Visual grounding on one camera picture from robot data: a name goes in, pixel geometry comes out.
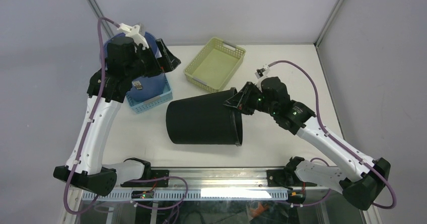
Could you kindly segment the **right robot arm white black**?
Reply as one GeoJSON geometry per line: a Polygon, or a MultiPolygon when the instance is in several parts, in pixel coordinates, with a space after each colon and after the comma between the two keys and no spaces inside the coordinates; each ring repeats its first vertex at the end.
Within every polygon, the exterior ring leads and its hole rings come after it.
{"type": "Polygon", "coordinates": [[[290,98],[279,78],[265,78],[260,86],[247,82],[224,101],[224,106],[245,115],[254,111],[269,114],[281,128],[310,143],[336,164],[327,167],[301,157],[291,158],[284,168],[288,185],[310,182],[327,187],[360,210],[368,210],[386,187],[391,164],[362,153],[319,123],[313,110],[290,98]]]}

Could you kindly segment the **large black plastic bucket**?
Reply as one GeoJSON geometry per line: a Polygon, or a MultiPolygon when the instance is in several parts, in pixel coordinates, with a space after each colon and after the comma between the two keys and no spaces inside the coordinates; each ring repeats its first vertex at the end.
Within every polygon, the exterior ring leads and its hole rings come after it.
{"type": "Polygon", "coordinates": [[[166,111],[166,129],[174,144],[235,145],[243,143],[242,115],[224,102],[237,89],[172,101],[166,111]]]}

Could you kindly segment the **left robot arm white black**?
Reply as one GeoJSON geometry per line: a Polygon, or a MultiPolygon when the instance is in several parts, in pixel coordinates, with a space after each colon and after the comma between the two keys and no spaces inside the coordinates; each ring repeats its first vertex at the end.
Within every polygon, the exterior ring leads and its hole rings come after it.
{"type": "Polygon", "coordinates": [[[103,165],[109,131],[118,110],[138,77],[155,77],[173,71],[181,61],[155,40],[161,57],[131,37],[113,37],[101,46],[101,68],[89,81],[85,120],[75,148],[62,166],[55,167],[55,179],[67,185],[107,196],[116,185],[134,182],[145,187],[151,182],[151,164],[137,158],[103,165]]]}

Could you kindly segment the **yellow-green perforated basket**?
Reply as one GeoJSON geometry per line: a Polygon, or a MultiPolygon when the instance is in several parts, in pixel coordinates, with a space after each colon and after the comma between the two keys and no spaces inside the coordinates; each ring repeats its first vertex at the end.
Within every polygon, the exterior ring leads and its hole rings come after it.
{"type": "Polygon", "coordinates": [[[186,79],[209,92],[220,92],[243,62],[246,50],[213,37],[184,70],[186,79]]]}

